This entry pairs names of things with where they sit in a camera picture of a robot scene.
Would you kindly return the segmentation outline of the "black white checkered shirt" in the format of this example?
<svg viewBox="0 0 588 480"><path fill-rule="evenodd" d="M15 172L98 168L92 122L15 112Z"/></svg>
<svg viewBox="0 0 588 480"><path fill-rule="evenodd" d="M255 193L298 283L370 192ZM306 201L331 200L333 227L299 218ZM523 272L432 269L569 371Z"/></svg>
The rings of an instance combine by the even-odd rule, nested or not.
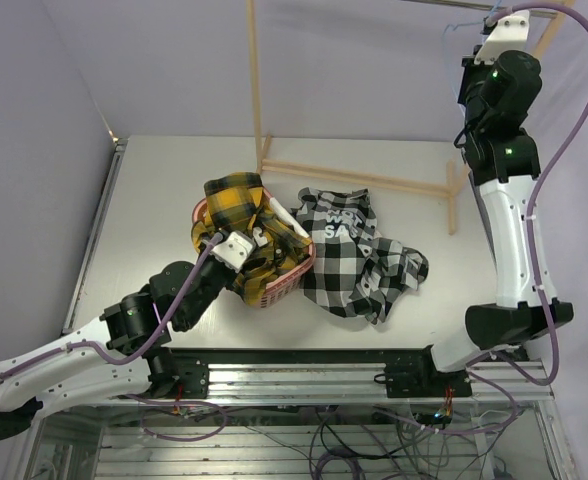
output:
<svg viewBox="0 0 588 480"><path fill-rule="evenodd" d="M340 318L380 324L404 293L417 291L427 279L427 257L380 234L368 190L304 188L298 199L294 218L316 251L301 286L318 307Z"/></svg>

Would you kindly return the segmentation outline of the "light blue wire hanger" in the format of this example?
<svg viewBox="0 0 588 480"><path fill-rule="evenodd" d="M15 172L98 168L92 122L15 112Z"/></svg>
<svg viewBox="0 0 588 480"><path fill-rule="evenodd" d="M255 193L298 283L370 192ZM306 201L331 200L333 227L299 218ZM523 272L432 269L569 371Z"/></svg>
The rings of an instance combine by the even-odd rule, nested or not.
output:
<svg viewBox="0 0 588 480"><path fill-rule="evenodd" d="M502 1L492 1L487 13L476 14L472 19L465 21L457 20L448 22L441 33L440 45L445 78L452 92L454 100L458 99L462 70L460 67L460 56L465 53L465 40L469 33L478 40L482 39L483 19L489 14L495 13L502 6Z"/></svg>

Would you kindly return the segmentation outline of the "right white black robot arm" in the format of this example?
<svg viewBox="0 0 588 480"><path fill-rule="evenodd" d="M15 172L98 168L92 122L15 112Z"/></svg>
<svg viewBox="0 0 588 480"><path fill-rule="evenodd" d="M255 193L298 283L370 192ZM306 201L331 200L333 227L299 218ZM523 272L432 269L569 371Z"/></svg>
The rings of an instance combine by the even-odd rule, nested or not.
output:
<svg viewBox="0 0 588 480"><path fill-rule="evenodd" d="M492 242L494 302L467 308L461 329L422 350L404 350L375 376L390 398L468 396L465 367L482 354L547 334L573 318L551 280L534 276L529 230L538 227L528 202L541 174L538 149L522 124L542 88L532 55L507 50L489 61L466 57L458 103L464 126L454 140L470 169Z"/></svg>

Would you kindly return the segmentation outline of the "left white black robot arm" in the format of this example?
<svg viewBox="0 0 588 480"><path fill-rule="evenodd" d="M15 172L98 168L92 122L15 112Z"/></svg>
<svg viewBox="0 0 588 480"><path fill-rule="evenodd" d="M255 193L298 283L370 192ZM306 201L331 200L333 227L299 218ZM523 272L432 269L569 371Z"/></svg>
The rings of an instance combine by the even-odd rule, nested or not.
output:
<svg viewBox="0 0 588 480"><path fill-rule="evenodd" d="M167 345L172 333L196 326L235 276L212 257L201 267L173 262L85 326L0 361L0 441L35 420L111 397L203 397L200 375Z"/></svg>

